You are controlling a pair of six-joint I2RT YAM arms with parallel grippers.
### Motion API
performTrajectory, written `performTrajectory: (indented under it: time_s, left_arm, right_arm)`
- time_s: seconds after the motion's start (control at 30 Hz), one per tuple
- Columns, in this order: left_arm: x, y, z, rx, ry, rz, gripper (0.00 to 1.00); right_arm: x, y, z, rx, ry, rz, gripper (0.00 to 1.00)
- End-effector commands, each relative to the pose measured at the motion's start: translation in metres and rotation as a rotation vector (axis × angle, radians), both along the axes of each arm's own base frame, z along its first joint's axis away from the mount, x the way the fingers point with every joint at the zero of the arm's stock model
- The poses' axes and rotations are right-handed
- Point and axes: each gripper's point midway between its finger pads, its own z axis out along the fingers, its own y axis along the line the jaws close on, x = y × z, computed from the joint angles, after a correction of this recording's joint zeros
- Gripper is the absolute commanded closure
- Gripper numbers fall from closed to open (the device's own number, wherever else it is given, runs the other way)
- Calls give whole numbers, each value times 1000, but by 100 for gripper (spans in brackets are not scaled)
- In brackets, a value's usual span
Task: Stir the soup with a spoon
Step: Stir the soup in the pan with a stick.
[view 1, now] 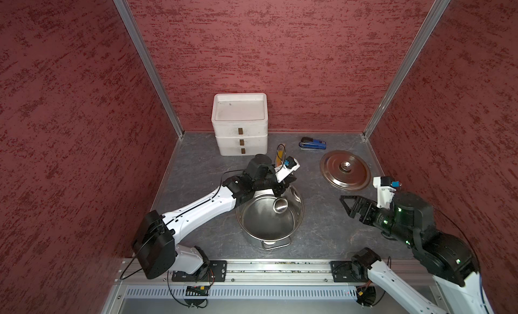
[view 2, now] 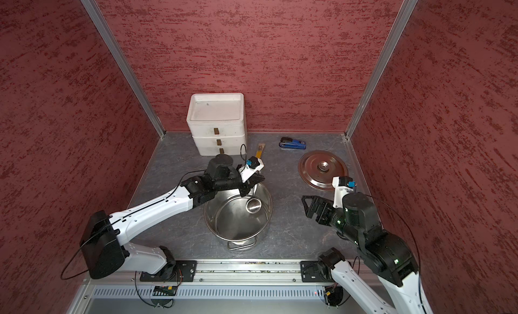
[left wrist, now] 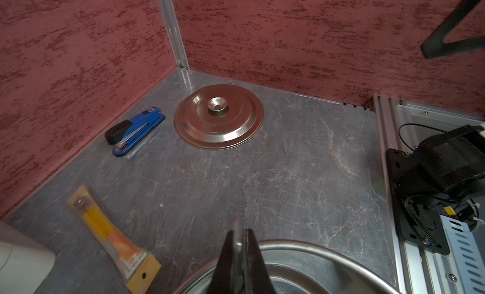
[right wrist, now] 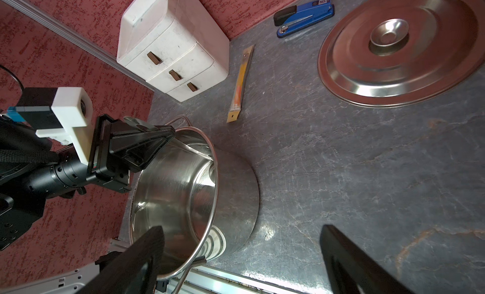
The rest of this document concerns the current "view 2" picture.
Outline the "long steel ladle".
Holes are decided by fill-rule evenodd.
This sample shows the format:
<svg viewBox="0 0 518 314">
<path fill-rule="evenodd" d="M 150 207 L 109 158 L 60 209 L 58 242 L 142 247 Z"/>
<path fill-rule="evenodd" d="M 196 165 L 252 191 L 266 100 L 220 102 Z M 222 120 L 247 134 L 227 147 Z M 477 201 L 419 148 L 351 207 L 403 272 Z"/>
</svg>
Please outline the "long steel ladle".
<svg viewBox="0 0 518 314">
<path fill-rule="evenodd" d="M 257 197 L 251 197 L 246 202 L 246 211 L 249 214 L 257 214 L 263 207 L 263 202 Z"/>
</svg>

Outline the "steel pot lid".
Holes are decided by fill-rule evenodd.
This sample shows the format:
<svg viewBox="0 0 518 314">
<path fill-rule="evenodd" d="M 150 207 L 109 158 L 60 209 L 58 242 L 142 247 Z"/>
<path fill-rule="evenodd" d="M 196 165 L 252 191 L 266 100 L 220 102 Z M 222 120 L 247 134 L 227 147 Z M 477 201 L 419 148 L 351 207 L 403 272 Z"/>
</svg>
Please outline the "steel pot lid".
<svg viewBox="0 0 518 314">
<path fill-rule="evenodd" d="M 298 162 L 298 172 L 306 184 L 321 191 L 333 190 L 334 177 L 349 176 L 341 158 L 321 150 L 304 154 Z"/>
</svg>

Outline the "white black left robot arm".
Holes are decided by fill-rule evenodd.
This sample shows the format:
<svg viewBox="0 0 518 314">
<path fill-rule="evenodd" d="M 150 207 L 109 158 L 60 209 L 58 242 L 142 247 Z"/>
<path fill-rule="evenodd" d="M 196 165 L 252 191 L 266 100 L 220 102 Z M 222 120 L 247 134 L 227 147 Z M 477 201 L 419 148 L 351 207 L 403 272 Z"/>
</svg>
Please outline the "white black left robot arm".
<svg viewBox="0 0 518 314">
<path fill-rule="evenodd" d="M 233 158 L 218 154 L 206 169 L 187 172 L 171 191 L 124 211 L 91 215 L 80 241 L 89 276 L 98 280 L 116 272 L 141 272 L 170 281 L 178 276 L 176 261 L 167 247 L 145 247 L 132 239 L 149 228 L 213 200 L 217 193 L 237 192 L 245 197 L 264 181 L 264 163 L 255 156 L 233 165 Z"/>
</svg>

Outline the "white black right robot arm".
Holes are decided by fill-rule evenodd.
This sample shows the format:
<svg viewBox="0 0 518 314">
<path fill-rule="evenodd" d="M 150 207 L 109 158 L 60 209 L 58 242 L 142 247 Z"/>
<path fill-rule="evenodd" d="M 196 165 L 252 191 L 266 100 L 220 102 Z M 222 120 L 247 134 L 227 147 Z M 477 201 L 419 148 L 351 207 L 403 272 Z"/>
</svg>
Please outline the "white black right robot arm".
<svg viewBox="0 0 518 314">
<path fill-rule="evenodd" d="M 322 278 L 332 279 L 367 313 L 432 313 L 420 279 L 418 261 L 406 242 L 383 228 L 378 210 L 367 195 L 348 193 L 333 203 L 304 196 L 307 218 L 332 227 L 357 247 L 364 265 L 378 276 L 393 305 L 373 291 L 335 248 L 321 253 L 316 266 Z"/>
</svg>

